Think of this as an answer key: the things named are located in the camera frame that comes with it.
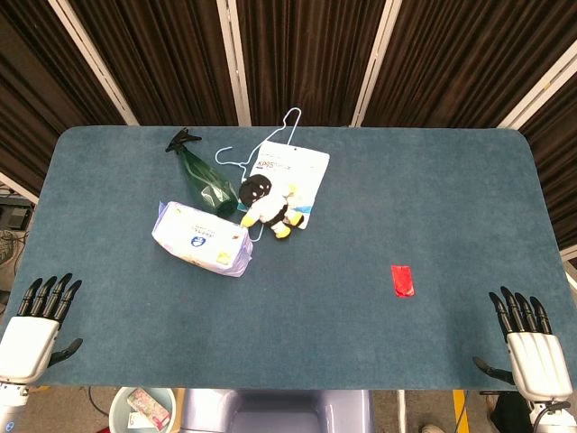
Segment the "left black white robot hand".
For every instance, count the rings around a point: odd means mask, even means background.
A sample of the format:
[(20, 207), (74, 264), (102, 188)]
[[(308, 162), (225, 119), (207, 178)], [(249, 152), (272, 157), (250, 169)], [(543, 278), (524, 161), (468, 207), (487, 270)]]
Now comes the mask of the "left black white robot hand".
[(35, 280), (25, 291), (14, 317), (1, 339), (1, 383), (28, 385), (40, 379), (55, 364), (69, 359), (82, 346), (74, 339), (54, 351), (62, 324), (68, 315), (81, 280), (68, 272), (61, 278)]

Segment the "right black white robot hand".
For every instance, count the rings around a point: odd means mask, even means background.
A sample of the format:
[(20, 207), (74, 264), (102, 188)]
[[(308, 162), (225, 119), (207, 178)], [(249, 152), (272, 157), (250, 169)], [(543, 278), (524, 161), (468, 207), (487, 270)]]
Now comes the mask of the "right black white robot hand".
[(478, 356), (476, 367), (490, 378), (508, 383), (528, 401), (566, 401), (573, 393), (560, 340), (554, 335), (542, 302), (511, 292), (489, 293), (508, 349), (511, 368), (499, 369)]

